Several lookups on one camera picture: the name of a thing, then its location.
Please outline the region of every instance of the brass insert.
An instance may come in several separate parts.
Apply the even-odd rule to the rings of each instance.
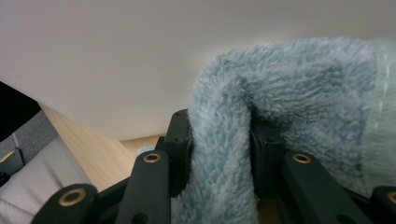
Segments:
[[[309,158],[303,154],[300,154],[300,153],[294,154],[293,159],[299,163],[304,163],[304,164],[311,162],[311,158]]]
[[[148,154],[144,158],[145,162],[150,162],[150,163],[159,161],[160,159],[161,159],[161,155],[157,153]]]
[[[87,196],[85,189],[70,189],[59,199],[59,204],[64,207],[75,205],[81,202],[85,196]]]
[[[391,191],[388,193],[388,199],[393,202],[396,203],[396,191]]]

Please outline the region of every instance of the black object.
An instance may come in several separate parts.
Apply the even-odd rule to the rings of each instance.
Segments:
[[[0,82],[0,142],[15,133],[24,123],[41,110],[28,96]]]
[[[276,128],[261,119],[253,119],[250,128],[250,164],[254,192],[259,198],[275,197],[273,180],[287,152],[286,142]]]
[[[255,192],[259,197],[277,197],[282,223],[396,223],[395,187],[377,188],[371,199],[342,189],[315,157],[288,151],[280,136],[270,124],[252,121],[250,159]],[[71,205],[75,208],[60,206],[69,192],[61,189],[33,223],[170,223],[170,196],[178,195],[188,182],[192,151],[187,111],[178,111],[155,150],[136,158],[131,177],[99,194],[91,190],[93,186],[86,186],[92,193],[87,193],[89,198],[82,205]],[[74,201],[78,194],[68,197],[67,201]],[[58,220],[53,218],[56,214],[67,221],[53,222]]]
[[[23,159],[22,151],[19,148],[10,151],[6,158],[3,158],[0,162],[0,172],[6,173],[7,175],[14,175],[23,166],[25,161]]]
[[[171,166],[171,197],[176,197],[184,188],[190,177],[192,137],[187,109],[173,114],[168,132],[163,140],[163,147],[157,144],[159,150],[169,155]]]
[[[0,187],[5,185],[8,182],[9,178],[10,176],[8,174],[0,172]]]
[[[40,209],[34,224],[170,223],[169,159],[155,150],[136,158],[130,178],[100,193],[92,185],[59,190]]]
[[[288,152],[280,172],[277,178],[284,179],[283,188],[289,187],[286,193],[278,187],[280,209],[284,209],[280,216],[282,223],[372,223],[315,157]],[[287,207],[299,211],[300,218],[296,218],[294,211],[289,213]]]

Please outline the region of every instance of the light blue towel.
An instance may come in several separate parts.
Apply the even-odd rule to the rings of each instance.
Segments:
[[[258,223],[252,117],[281,127],[344,187],[396,185],[395,53],[391,42],[311,38],[218,56],[192,92],[191,179],[172,201],[173,223]]]

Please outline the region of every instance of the towel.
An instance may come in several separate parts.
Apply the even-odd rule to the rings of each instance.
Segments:
[[[394,185],[396,45],[308,38],[219,55],[198,76],[189,118],[194,151],[172,223],[258,223],[249,161],[252,118],[320,160],[345,188]]]

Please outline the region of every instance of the white wall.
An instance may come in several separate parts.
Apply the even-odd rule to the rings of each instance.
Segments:
[[[99,133],[165,133],[227,49],[306,36],[396,38],[396,1],[0,2],[0,80]]]

